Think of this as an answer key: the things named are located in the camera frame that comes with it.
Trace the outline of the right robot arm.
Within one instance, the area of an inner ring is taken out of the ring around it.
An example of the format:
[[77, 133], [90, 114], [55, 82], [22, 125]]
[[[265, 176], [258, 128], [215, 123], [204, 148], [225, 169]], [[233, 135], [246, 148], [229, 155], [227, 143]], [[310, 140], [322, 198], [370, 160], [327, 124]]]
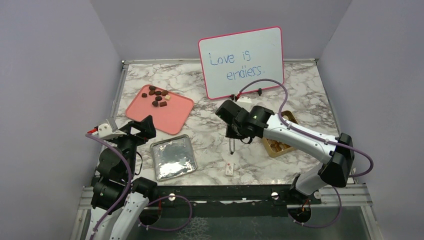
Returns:
[[300, 204], [318, 189], [327, 185], [344, 188], [355, 158], [352, 137], [319, 133], [288, 121], [280, 113], [262, 106], [251, 111], [231, 100], [220, 105], [215, 114], [227, 127], [225, 136], [250, 142], [253, 138], [274, 140], [287, 144], [314, 157], [319, 164], [298, 174], [288, 190], [289, 199]]

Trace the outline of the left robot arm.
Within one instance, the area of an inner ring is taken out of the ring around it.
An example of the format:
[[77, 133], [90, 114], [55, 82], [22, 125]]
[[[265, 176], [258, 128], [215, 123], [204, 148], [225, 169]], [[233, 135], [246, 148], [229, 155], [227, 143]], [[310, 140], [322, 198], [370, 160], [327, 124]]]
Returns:
[[98, 158], [87, 240], [125, 240], [146, 206], [157, 200], [157, 183], [135, 179], [138, 146], [156, 137], [153, 117], [117, 127], [112, 118], [85, 135], [105, 147]]

